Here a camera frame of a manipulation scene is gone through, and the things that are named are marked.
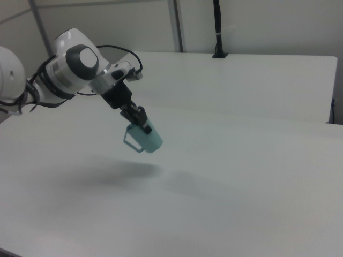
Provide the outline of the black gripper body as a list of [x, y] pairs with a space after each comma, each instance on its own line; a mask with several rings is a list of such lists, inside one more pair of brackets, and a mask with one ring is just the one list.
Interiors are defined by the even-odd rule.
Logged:
[[101, 94], [101, 97], [109, 104], [112, 109], [127, 110], [133, 116], [136, 125], [142, 126], [147, 121], [145, 109], [137, 106], [131, 99], [132, 92], [126, 84], [120, 82], [110, 90]]

